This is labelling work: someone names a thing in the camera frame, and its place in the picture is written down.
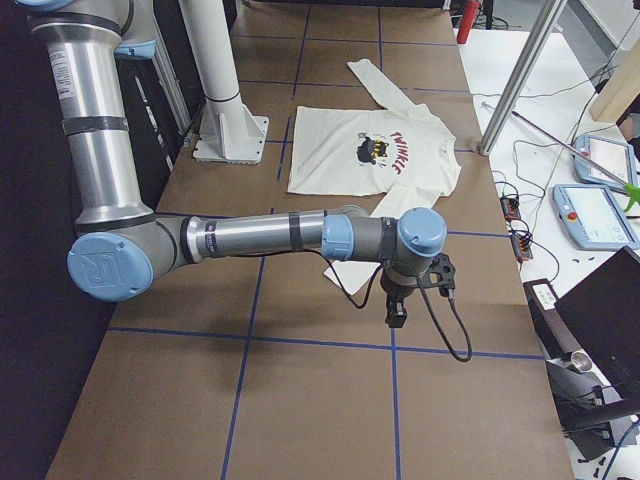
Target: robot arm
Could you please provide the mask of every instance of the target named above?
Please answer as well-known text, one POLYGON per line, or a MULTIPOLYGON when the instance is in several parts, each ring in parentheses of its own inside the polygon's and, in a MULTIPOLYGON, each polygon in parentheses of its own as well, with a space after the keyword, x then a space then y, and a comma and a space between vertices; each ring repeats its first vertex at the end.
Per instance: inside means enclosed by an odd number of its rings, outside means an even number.
POLYGON ((83 202, 70 274, 90 295, 122 301, 164 274, 205 258, 321 248, 328 260, 379 262, 387 323, 401 327, 403 300, 416 287, 453 288, 440 254, 446 226, 418 208, 399 220, 359 207, 203 220, 156 218, 141 200, 114 53, 152 54, 152 0, 16 0, 47 46, 83 202), (438 280, 430 280, 436 273, 438 280))

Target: table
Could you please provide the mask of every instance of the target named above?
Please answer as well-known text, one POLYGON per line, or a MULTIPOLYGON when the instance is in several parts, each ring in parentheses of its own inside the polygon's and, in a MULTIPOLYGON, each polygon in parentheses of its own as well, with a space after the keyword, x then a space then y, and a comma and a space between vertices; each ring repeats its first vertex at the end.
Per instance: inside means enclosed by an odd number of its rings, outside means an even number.
POLYGON ((346 67, 370 58, 458 138, 436 210, 476 357, 448 355, 418 295, 399 331, 380 289, 354 311, 316 257, 188 266, 119 305, 48 478, 573 478, 447 13, 245 2, 232 44, 244 102, 270 117, 263 161, 185 149, 158 210, 371 210, 380 196, 285 193, 296 107, 376 108, 346 67))
MULTIPOLYGON (((484 130, 491 118, 492 111, 483 103, 495 105, 498 97, 485 97, 479 94, 499 93, 509 78, 511 70, 527 38, 527 32, 499 32, 474 30, 469 42, 460 47, 460 55, 465 67, 470 90, 474 95, 474 107, 481 129, 484 130)), ((547 94, 578 85, 553 96, 538 98, 520 98, 515 110, 523 114, 556 137, 567 139, 569 132, 589 99, 592 99, 593 86, 587 74, 582 70, 575 55, 560 33, 551 34, 531 76, 522 92, 522 96, 547 94)), ((579 133, 601 129, 610 124, 594 122, 588 110, 580 123, 579 133)), ((597 133, 598 136, 612 140, 624 141, 617 127, 606 128, 597 133)), ((500 135, 500 138, 490 154, 491 167, 496 181, 506 180, 513 183, 520 193, 539 194, 530 184, 523 182, 516 176, 516 166, 513 155, 513 144, 517 140, 533 143, 548 144, 547 138, 533 131, 515 118, 510 118, 500 135)), ((545 185, 547 181, 553 186, 559 183, 577 183, 573 172, 573 162, 568 152, 560 147, 540 148, 527 144, 517 146, 519 173, 525 179, 537 184, 545 185), (560 155, 557 167, 553 170, 556 158, 560 155)), ((626 206, 627 200, 617 195, 620 204, 626 206)), ((521 213, 531 227, 536 225, 535 212, 538 205, 537 225, 534 238, 549 248, 560 262, 560 273, 553 282, 554 290, 562 296, 580 280, 606 261, 614 252, 580 251, 567 237, 559 220, 552 210, 550 195, 542 201, 530 201, 523 198, 521 213)), ((635 206, 631 215, 637 215, 640 209, 635 206)), ((631 224, 640 232, 640 222, 631 220, 631 224)), ((551 278, 555 272, 555 263, 551 257, 540 248, 533 246, 534 259, 525 262, 522 267, 523 282, 539 278, 551 278)), ((572 453, 573 468, 577 476, 591 477, 597 461, 591 464, 581 464, 575 445, 567 441, 572 453)), ((610 478, 627 475, 640 475, 640 447, 632 446, 622 450, 616 460, 615 468, 610 478)))

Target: black tape band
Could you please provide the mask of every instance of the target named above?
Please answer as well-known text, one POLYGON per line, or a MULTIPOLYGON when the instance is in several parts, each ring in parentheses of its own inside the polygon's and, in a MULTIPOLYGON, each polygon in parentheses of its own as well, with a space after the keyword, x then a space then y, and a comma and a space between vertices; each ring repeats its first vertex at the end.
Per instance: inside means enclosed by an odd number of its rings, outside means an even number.
POLYGON ((398 221, 395 218, 383 217, 380 219, 382 222, 382 232, 380 234, 380 249, 378 250, 378 261, 384 262, 386 260, 393 259, 396 252, 397 243, 397 224, 398 221))
POLYGON ((207 100, 211 100, 212 102, 224 103, 224 102, 230 102, 231 100, 236 98, 238 95, 240 95, 240 90, 238 90, 238 93, 236 93, 233 97, 225 98, 224 100, 216 100, 215 98, 211 98, 207 95, 205 95, 204 98, 206 98, 207 100))
POLYGON ((62 121, 62 128, 67 137, 78 133, 98 132, 100 130, 129 131, 129 123, 125 117, 72 117, 62 121))
POLYGON ((218 241, 216 239, 216 227, 218 225, 217 220, 210 220, 204 227, 204 243, 209 250, 209 253, 213 258, 224 257, 218 249, 218 241))
POLYGON ((106 28, 107 30, 111 30, 112 32, 120 35, 120 25, 116 22, 109 20, 108 18, 88 15, 86 13, 47 12, 42 15, 29 17, 29 27, 32 30, 49 23, 76 23, 80 25, 92 25, 94 27, 106 28))
POLYGON ((189 248, 189 242, 187 240, 187 229, 189 228, 190 220, 191 217, 185 217, 182 219, 182 223, 180 224, 180 251, 187 262, 196 263, 193 259, 193 255, 191 255, 191 249, 189 248))
POLYGON ((78 233, 108 232, 109 230, 119 230, 121 228, 137 227, 145 223, 155 222, 156 216, 153 213, 142 215, 141 217, 125 218, 123 220, 112 220, 99 223, 76 223, 78 233))
POLYGON ((300 212, 289 212, 289 242, 291 242, 291 250, 294 252, 304 250, 302 232, 300 231, 300 212))

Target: white desk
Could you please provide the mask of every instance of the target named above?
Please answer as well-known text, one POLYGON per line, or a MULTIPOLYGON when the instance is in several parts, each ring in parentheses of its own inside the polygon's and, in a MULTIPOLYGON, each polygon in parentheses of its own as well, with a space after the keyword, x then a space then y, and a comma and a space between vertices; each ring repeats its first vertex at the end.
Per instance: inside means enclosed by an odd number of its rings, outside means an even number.
MULTIPOLYGON (((527 32, 485 30, 473 30, 471 32, 468 43, 460 46, 460 54, 469 88, 473 94, 502 92, 520 55, 527 35, 527 32)), ((554 33, 542 51, 521 95, 552 93, 586 80, 588 80, 588 75, 582 70, 564 37, 559 33, 554 33)), ((576 88, 551 97, 520 98, 516 103, 515 110, 556 137, 566 140, 592 94, 593 86, 591 82, 586 82, 576 88)), ((498 103, 498 99, 499 97, 497 96, 474 95, 476 115, 483 131, 493 112, 483 106, 482 103, 486 102, 495 106, 498 103)), ((578 133, 606 126, 607 124, 594 122, 587 110, 580 123, 578 133)), ((614 140, 623 140, 620 131, 615 126, 600 131, 597 135, 614 140)), ((506 181, 515 185, 520 194, 540 194, 540 190, 521 181, 516 176, 513 157, 513 143, 516 140, 527 140, 538 144, 551 143, 541 134, 511 117, 508 119, 496 146, 490 154, 491 167, 493 170, 504 173, 506 181)), ((539 185, 545 186, 547 182, 550 186, 559 183, 577 182, 573 173, 571 156, 568 152, 562 151, 561 147, 539 148, 519 144, 518 158, 520 176, 539 185), (553 167, 558 155, 560 155, 560 158, 554 170, 553 167)), ((494 177, 496 181, 504 180, 499 173, 494 173, 494 177)), ((502 185, 497 187, 498 191, 502 191, 502 185)), ((622 206, 626 205, 624 197, 620 196, 619 200, 622 206)), ((553 282, 553 286, 558 295, 562 296, 607 260, 613 252, 577 250, 553 213, 551 205, 550 189, 547 189, 547 195, 542 202, 532 197, 522 198, 520 211, 524 220, 533 229, 535 210, 538 206, 540 207, 534 230, 534 240, 547 247, 558 258, 560 273, 553 282)), ((639 212, 640 208, 635 206, 631 215, 638 215, 639 212)), ((636 231, 640 231, 640 222, 638 220, 633 220, 632 225, 636 231)), ((532 248, 534 259, 523 264, 521 271, 522 281, 551 278, 555 274, 555 262, 537 246, 534 245, 532 248)), ((577 458, 580 458, 580 453, 575 445, 571 441, 567 441, 567 447, 571 453, 576 477, 593 478, 593 472, 599 466, 597 465, 597 460, 591 462, 591 464, 579 464, 577 458)), ((600 476, 602 476, 604 468, 600 467, 600 476)), ((617 476, 623 475, 640 478, 640 447, 623 448, 608 478, 615 479, 617 476)))

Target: blue joint cap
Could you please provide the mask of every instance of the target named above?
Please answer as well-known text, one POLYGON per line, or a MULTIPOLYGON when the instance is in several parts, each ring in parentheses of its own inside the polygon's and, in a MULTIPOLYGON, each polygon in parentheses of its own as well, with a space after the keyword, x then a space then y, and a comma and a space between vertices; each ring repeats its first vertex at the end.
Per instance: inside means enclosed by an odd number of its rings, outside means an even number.
POLYGON ((353 254, 353 225, 346 215, 327 215, 322 225, 322 256, 347 261, 353 254))
POLYGON ((80 237, 67 256, 67 267, 81 290, 106 302, 128 300, 153 282, 149 257, 131 240, 114 233, 80 237))
POLYGON ((69 5, 73 0, 13 0, 16 5, 32 12, 53 12, 69 5))
POLYGON ((119 60, 149 60, 156 54, 156 41, 121 43, 115 51, 119 60))
POLYGON ((398 221, 398 238, 416 255, 435 257, 447 238, 447 225, 433 210, 412 208, 398 221))

